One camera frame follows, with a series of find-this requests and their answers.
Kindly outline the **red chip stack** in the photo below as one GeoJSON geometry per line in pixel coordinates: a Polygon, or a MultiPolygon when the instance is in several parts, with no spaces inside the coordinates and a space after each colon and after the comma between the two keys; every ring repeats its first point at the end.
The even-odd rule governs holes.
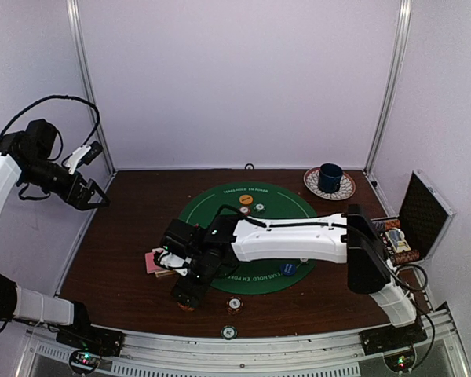
{"type": "Polygon", "coordinates": [[[193,311],[195,311],[195,309],[196,309],[195,306],[193,306],[192,304],[189,304],[189,303],[178,302],[178,303],[177,303],[177,306],[178,306],[182,311],[185,311],[185,312],[193,312],[193,311]]]}

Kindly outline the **red backed card deck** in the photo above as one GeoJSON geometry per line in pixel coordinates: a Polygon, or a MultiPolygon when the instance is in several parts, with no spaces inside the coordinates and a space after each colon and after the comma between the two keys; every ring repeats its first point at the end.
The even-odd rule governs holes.
{"type": "Polygon", "coordinates": [[[144,255],[145,268],[147,274],[155,274],[162,268],[155,264],[155,253],[153,251],[148,252],[144,255]]]}

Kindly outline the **brown 100 chip stack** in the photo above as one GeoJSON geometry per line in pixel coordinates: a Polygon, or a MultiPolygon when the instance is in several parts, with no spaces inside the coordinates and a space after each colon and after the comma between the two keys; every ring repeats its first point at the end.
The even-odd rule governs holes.
{"type": "Polygon", "coordinates": [[[236,315],[243,310],[243,301],[240,297],[231,297],[226,302],[226,311],[230,315],[236,315]]]}

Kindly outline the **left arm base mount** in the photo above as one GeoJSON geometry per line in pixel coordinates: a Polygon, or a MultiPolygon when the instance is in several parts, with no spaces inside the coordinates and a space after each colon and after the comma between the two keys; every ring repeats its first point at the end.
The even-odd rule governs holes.
{"type": "Polygon", "coordinates": [[[84,304],[73,302],[74,319],[69,325],[55,325],[56,341],[74,350],[68,366],[79,375],[87,376],[98,369],[105,357],[118,357],[125,335],[121,331],[94,326],[84,304]]]}

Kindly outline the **green 20 chip stack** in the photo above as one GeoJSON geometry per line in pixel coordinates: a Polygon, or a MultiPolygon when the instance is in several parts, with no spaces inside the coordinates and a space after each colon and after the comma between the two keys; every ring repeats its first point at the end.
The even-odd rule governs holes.
{"type": "Polygon", "coordinates": [[[235,327],[227,325],[221,329],[221,337],[225,340],[232,340],[238,335],[235,327]]]}

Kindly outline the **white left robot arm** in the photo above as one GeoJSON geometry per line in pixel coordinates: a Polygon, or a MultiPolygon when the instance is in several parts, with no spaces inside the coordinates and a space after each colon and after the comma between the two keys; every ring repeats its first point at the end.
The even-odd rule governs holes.
{"type": "MultiPolygon", "coordinates": [[[[37,186],[80,211],[109,204],[99,185],[78,171],[100,153],[98,142],[77,147],[67,161],[58,164],[49,160],[49,146],[43,145],[41,139],[34,130],[0,136],[0,227],[7,223],[3,217],[8,214],[12,192],[19,185],[37,186]]],[[[97,342],[97,331],[90,326],[84,304],[21,287],[0,273],[0,321],[12,320],[67,327],[68,338],[81,349],[89,349],[97,342]]]]}

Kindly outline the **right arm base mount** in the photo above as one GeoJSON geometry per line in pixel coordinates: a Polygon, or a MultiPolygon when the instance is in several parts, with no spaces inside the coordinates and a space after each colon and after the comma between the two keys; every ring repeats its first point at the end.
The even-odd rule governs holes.
{"type": "Polygon", "coordinates": [[[415,346],[428,339],[420,318],[404,327],[387,325],[363,330],[359,337],[365,356],[380,353],[385,366],[399,375],[409,373],[419,365],[415,346]]]}

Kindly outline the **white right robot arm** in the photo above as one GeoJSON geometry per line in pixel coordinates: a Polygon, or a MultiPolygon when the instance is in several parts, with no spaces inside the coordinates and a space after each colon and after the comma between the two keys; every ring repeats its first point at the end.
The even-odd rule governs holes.
{"type": "Polygon", "coordinates": [[[208,226],[174,219],[161,246],[160,262],[180,275],[173,297],[189,308],[199,305],[222,268],[243,262],[295,259],[333,262],[348,267],[348,288],[369,295],[391,324],[386,338],[404,346],[417,333],[414,287],[396,272],[381,236],[363,209],[316,218],[255,218],[222,205],[208,226]]]}

